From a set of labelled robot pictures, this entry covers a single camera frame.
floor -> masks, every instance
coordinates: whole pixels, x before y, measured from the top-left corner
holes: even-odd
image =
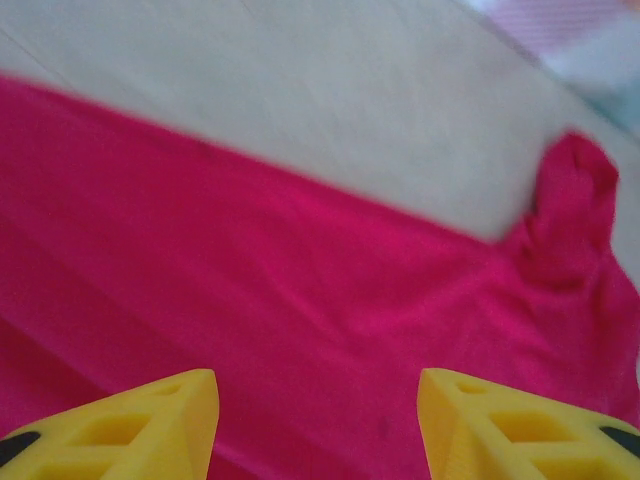
[[[640,145],[454,0],[3,0],[0,68],[486,239],[577,126],[619,165],[640,285]]]

pink cloth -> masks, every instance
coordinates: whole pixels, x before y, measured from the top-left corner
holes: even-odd
[[[0,106],[0,436],[196,367],[210,478],[426,478],[423,367],[638,423],[617,172],[579,135],[487,244],[11,80]]]

